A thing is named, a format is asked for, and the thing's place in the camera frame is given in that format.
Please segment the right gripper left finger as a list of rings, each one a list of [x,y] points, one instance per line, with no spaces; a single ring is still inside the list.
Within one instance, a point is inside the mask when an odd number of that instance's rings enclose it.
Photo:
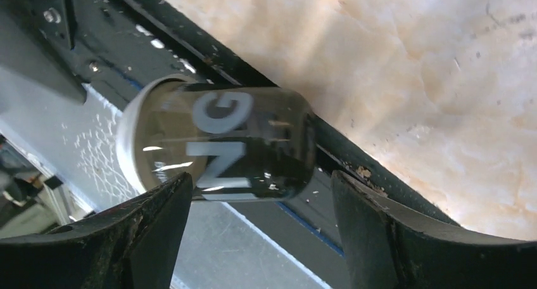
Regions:
[[[169,288],[193,181],[182,173],[45,234],[1,240],[2,288]]]

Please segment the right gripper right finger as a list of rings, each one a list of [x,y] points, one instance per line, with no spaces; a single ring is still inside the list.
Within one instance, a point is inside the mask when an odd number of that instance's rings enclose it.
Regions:
[[[447,224],[335,171],[332,197],[353,288],[535,288],[536,243]]]

